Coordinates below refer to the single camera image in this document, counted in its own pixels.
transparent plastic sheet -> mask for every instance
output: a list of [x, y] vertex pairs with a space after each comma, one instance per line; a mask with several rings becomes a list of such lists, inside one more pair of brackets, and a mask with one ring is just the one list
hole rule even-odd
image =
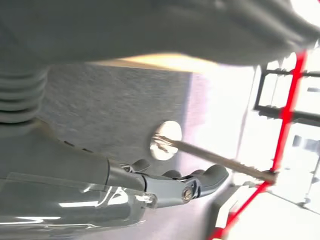
[[140, 223], [153, 194], [11, 173], [0, 180], [0, 240], [68, 238]]

red bar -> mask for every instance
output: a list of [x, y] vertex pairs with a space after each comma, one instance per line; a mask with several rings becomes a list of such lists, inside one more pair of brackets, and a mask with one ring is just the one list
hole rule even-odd
[[[297, 98], [298, 97], [298, 89], [300, 80], [302, 77], [302, 72], [303, 68], [303, 64], [306, 57], [306, 52], [303, 52], [297, 55], [297, 63], [295, 68], [292, 73], [292, 82], [291, 84], [288, 101], [286, 106], [283, 109], [282, 113], [282, 124], [280, 129], [280, 133], [278, 135], [278, 144], [275, 149], [275, 154], [273, 160], [273, 165], [270, 169], [272, 172], [277, 170], [280, 161], [282, 159], [284, 154], [285, 145], [288, 136], [288, 132], [290, 129], [290, 125], [293, 116], [293, 110], [296, 105]], [[219, 228], [217, 231], [214, 232], [211, 236], [209, 237], [209, 240], [213, 239], [220, 239], [226, 232], [228, 232], [229, 229], [237, 219], [237, 217], [243, 212], [246, 207], [248, 207], [251, 202], [252, 202], [255, 197], [258, 194], [264, 192], [269, 184], [267, 182], [263, 182], [260, 185], [254, 194], [249, 197], [246, 202], [245, 202], [242, 207], [240, 207], [237, 212], [230, 216], [226, 224], [225, 228]]]
[[293, 111], [296, 105], [297, 98], [298, 97], [299, 84], [300, 82], [300, 80], [303, 76], [303, 64], [306, 56], [306, 52], [297, 55], [297, 63], [292, 73], [292, 82], [290, 86], [287, 104], [282, 112], [282, 124], [281, 125], [280, 134], [278, 135], [278, 145], [275, 149], [273, 165], [270, 169], [272, 172], [279, 168], [280, 161], [282, 159], [282, 155], [284, 154], [285, 145], [286, 144], [289, 133]]

metal rod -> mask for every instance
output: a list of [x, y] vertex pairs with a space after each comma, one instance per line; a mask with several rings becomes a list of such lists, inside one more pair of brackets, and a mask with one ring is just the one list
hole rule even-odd
[[276, 175], [271, 172], [259, 171], [253, 167], [245, 166], [244, 164], [242, 164], [235, 160], [225, 158], [223, 156], [220, 156], [217, 154], [214, 154], [212, 152], [209, 152], [205, 149], [193, 146], [193, 145], [183, 142], [183, 141], [171, 140], [168, 137], [161, 136], [158, 134], [155, 135], [153, 137], [153, 140], [159, 145], [174, 147], [180, 151], [191, 154], [191, 155], [196, 156], [201, 159], [205, 159], [211, 163], [223, 165], [223, 166], [225, 166], [226, 168], [249, 175], [256, 179], [266, 181], [269, 184], [274, 184], [276, 180]]

metal plate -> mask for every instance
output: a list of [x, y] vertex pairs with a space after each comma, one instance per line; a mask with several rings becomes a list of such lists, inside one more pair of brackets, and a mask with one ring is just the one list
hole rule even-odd
[[[181, 127], [176, 121], [166, 121], [162, 123], [154, 133], [153, 136], [155, 135], [164, 136], [176, 141], [181, 141], [183, 139]], [[176, 147], [160, 144], [155, 141], [153, 138], [151, 139], [149, 149], [153, 158], [161, 161], [169, 160], [178, 151]]]

screw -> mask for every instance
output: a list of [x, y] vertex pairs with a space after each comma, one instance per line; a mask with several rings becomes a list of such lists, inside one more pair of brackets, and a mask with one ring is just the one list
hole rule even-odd
[[192, 190], [189, 187], [186, 187], [182, 193], [182, 200], [184, 203], [188, 203], [192, 198]]

